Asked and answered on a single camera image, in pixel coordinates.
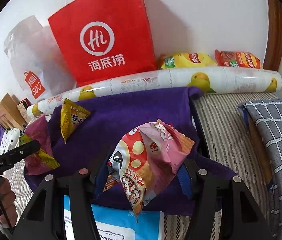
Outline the red pink snack packet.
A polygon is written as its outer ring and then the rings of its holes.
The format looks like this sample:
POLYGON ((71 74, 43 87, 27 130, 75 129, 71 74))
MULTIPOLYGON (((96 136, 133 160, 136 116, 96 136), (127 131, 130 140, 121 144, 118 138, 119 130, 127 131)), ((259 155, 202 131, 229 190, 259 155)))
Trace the red pink snack packet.
POLYGON ((108 165, 118 172, 135 216, 172 182, 194 144, 162 120, 142 124, 121 138, 108 165))

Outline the blue tissue pack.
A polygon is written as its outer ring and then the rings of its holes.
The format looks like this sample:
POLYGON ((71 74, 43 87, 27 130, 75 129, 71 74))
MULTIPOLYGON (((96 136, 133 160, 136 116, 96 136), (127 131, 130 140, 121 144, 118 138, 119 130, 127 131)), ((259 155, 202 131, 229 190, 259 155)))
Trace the blue tissue pack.
POLYGON ((98 205, 91 206, 101 239, 164 239, 164 214, 132 211, 98 205))

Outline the brown cardboard box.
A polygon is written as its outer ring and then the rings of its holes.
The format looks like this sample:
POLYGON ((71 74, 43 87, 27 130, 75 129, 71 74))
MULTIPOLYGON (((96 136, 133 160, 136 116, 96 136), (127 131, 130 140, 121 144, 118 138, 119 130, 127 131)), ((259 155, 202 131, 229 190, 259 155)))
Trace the brown cardboard box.
POLYGON ((27 126, 16 102, 8 93, 0 101, 0 125, 4 129, 18 128, 21 131, 27 126))

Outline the striped mattress cover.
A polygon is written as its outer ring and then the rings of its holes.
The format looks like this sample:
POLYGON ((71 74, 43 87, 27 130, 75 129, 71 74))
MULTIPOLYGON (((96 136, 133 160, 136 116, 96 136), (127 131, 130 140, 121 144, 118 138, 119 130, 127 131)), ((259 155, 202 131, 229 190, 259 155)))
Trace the striped mattress cover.
MULTIPOLYGON (((207 137, 210 158, 228 166, 247 183, 256 199, 274 238, 278 231, 278 213, 271 213, 277 208, 278 190, 268 191, 270 183, 270 159, 265 152, 262 140, 258 138, 257 129, 251 132, 238 113, 237 106, 246 101, 277 99, 274 93, 239 93, 206 95, 194 105, 198 117, 203 120, 203 133, 207 137)), ((20 161, 14 168, 5 172, 12 190, 16 194, 18 219, 33 195, 23 172, 25 163, 20 161)), ((185 229, 190 222, 187 216, 164 215, 164 238, 184 239, 185 229)))

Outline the patterned book box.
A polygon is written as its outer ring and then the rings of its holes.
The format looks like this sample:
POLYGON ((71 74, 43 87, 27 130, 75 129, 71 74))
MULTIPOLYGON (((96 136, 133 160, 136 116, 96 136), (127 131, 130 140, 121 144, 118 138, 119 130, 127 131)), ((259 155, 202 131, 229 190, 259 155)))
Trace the patterned book box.
POLYGON ((27 124, 31 121, 31 118, 27 114, 27 109, 29 106, 31 106, 31 103, 27 98, 17 103, 17 109, 27 124))

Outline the purple cloth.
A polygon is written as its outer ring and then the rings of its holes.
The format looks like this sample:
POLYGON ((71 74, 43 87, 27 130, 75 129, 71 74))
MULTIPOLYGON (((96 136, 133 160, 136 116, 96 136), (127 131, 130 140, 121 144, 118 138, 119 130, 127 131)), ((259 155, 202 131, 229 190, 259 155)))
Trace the purple cloth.
MULTIPOLYGON (((196 87, 179 87, 138 91, 125 94, 103 96, 79 101, 78 105, 91 112, 64 143, 60 129, 61 106, 56 107, 49 120, 48 133, 53 157, 60 167, 40 175, 26 174, 24 177, 31 190, 36 191, 47 174, 56 178, 71 176, 80 168, 88 166, 105 146, 115 148, 119 140, 131 129, 147 122, 162 120, 172 125, 188 138, 199 142, 193 126, 191 111, 195 109, 193 100, 203 96, 196 87)), ((189 157, 195 159, 199 168, 204 168, 213 176, 230 179, 236 173, 230 168, 199 155, 194 145, 189 157)), ((97 198, 96 205, 115 209, 131 210, 121 185, 115 185, 97 198)), ((166 215, 191 216, 195 202, 183 194, 176 176, 170 185, 143 208, 143 211, 162 211, 166 215)))

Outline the yellow triangular snack packet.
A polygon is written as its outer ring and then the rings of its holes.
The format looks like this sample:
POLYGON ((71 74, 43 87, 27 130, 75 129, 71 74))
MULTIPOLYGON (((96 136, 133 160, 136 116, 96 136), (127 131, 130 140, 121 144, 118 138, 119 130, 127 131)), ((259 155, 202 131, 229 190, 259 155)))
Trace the yellow triangular snack packet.
POLYGON ((76 128, 91 115, 91 112, 82 106, 65 99, 61 108, 61 135, 64 143, 76 128))

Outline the grey checked folded cloth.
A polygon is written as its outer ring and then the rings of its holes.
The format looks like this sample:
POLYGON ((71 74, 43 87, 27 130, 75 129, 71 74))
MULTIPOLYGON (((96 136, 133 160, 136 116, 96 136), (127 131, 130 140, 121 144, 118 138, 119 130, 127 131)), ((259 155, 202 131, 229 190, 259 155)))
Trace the grey checked folded cloth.
POLYGON ((270 231, 282 239, 282 99, 247 101, 238 110, 250 131, 257 133, 270 201, 270 231))

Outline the rolled duck print mat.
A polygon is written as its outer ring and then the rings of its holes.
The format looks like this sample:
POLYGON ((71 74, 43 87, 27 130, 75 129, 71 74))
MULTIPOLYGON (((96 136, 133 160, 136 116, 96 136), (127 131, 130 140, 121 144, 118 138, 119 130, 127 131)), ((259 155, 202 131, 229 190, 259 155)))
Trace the rolled duck print mat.
POLYGON ((27 108, 30 118, 51 115, 65 99, 73 102, 96 97, 161 88, 197 87, 207 94, 272 93, 282 87, 276 71, 235 67, 163 69, 108 79, 63 92, 27 108))

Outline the white Miniso plastic bag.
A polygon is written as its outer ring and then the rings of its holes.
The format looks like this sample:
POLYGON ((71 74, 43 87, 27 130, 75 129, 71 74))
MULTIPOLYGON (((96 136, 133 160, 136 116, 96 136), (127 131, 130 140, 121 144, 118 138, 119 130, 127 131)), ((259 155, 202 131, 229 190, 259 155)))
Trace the white Miniso plastic bag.
POLYGON ((20 21, 4 41, 13 74, 31 103, 76 87, 49 26, 35 16, 20 21))

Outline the yellow chips bag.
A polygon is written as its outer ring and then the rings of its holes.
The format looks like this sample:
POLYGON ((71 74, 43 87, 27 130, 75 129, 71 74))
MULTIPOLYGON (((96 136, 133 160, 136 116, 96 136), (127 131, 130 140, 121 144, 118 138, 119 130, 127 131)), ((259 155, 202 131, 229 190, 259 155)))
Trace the yellow chips bag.
POLYGON ((204 53, 177 53, 161 55, 158 59, 159 69, 192 68, 192 67, 215 67, 217 63, 204 53))

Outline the orange chips bag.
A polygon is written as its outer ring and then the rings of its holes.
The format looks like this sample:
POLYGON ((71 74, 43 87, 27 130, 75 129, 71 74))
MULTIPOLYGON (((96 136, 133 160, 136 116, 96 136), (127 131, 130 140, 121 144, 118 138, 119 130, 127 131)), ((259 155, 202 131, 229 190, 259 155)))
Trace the orange chips bag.
POLYGON ((249 52, 215 50, 214 56, 217 64, 222 67, 262 69, 260 60, 249 52))

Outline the red Haidilao paper bag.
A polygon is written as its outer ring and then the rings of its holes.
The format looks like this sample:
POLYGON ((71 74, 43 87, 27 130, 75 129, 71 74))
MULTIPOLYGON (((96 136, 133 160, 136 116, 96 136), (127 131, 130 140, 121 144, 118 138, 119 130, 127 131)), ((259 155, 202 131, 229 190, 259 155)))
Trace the red Haidilao paper bag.
POLYGON ((157 68, 144 0, 74 0, 48 21, 78 86, 157 68))

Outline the brown wooden door frame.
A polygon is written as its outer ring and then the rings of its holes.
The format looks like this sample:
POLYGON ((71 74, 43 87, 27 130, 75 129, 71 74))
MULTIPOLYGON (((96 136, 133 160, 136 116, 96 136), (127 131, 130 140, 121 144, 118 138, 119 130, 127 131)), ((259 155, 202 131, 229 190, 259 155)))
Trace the brown wooden door frame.
POLYGON ((263 68, 278 71, 282 58, 282 4, 268 2, 268 38, 263 68))

